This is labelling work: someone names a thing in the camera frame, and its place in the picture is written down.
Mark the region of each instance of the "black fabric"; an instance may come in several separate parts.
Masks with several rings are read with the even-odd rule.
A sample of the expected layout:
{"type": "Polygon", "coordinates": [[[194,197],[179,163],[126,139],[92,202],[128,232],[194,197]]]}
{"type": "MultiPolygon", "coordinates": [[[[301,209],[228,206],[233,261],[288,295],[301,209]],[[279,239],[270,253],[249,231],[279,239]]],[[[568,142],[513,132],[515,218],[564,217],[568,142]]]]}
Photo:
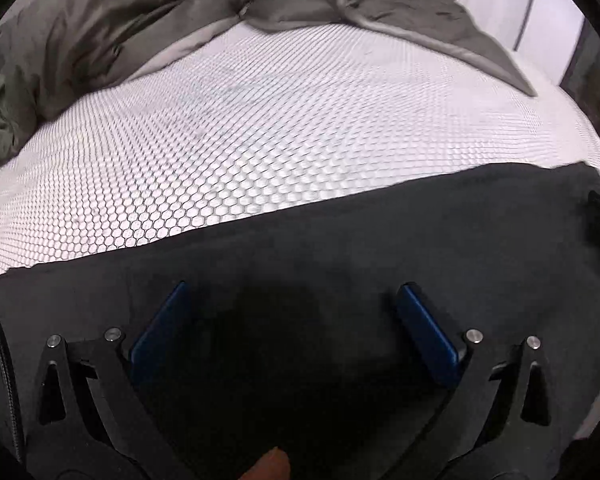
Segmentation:
{"type": "Polygon", "coordinates": [[[275,445],[294,478],[377,478],[443,398],[391,314],[413,280],[461,327],[542,340],[559,452],[600,387],[590,189],[600,178],[584,164],[497,164],[10,270],[0,316],[21,397],[49,335],[119,326],[128,345],[186,280],[198,320],[142,398],[202,478],[235,479],[275,445]]]}

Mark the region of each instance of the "mattress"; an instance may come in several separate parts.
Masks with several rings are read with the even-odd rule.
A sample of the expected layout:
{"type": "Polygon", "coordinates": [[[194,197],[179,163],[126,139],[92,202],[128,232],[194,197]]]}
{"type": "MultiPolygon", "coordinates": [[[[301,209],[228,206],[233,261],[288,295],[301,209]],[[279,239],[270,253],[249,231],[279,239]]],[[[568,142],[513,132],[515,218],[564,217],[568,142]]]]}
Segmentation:
{"type": "Polygon", "coordinates": [[[0,274],[482,164],[600,172],[589,120],[516,62],[537,98],[368,30],[238,24],[85,96],[0,168],[0,274]]]}

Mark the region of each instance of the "white mattress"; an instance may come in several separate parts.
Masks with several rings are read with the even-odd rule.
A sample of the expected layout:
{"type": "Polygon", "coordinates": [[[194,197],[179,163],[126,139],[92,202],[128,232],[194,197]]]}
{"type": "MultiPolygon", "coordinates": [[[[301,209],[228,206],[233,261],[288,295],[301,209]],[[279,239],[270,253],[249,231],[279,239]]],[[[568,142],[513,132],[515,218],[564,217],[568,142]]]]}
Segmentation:
{"type": "Polygon", "coordinates": [[[0,168],[0,273],[489,162],[585,160],[579,108],[347,25],[240,24],[90,94],[0,168]]]}

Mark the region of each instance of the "gray comforter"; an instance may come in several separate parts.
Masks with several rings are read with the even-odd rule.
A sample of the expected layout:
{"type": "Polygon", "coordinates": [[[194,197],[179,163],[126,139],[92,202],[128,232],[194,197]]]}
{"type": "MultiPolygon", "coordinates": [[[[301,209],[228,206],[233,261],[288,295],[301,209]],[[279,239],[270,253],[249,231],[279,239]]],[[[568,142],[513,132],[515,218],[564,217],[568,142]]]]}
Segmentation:
{"type": "Polygon", "coordinates": [[[454,0],[36,0],[0,26],[0,161],[80,96],[159,70],[240,19],[271,32],[344,21],[535,95],[454,0]]]}

